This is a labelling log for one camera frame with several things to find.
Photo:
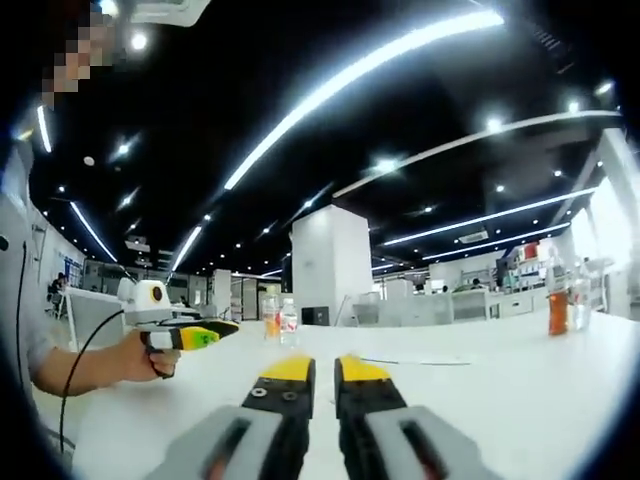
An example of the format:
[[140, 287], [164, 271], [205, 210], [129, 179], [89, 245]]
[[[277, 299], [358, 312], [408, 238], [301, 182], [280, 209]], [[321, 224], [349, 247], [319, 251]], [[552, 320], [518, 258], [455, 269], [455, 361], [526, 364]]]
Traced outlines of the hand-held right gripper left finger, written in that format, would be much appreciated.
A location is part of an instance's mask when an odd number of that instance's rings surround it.
[[296, 479], [309, 447], [315, 360], [264, 370], [239, 406], [224, 405], [173, 440], [149, 479]]

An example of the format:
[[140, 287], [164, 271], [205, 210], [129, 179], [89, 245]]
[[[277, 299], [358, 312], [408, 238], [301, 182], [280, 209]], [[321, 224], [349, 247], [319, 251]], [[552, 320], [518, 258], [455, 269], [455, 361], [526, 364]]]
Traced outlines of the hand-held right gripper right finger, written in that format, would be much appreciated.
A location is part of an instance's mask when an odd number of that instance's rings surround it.
[[351, 479], [493, 479], [475, 441], [424, 406], [409, 406], [382, 367], [334, 363], [339, 446]]

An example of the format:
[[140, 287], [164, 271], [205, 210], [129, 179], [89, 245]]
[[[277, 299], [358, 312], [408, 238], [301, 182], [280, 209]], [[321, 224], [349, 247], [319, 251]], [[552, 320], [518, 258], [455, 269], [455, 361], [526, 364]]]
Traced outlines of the person's left hand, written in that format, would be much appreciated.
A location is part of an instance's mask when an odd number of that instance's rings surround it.
[[149, 353], [142, 342], [141, 332], [131, 330], [118, 345], [120, 379], [148, 382], [171, 378], [180, 359], [177, 350], [158, 350]]

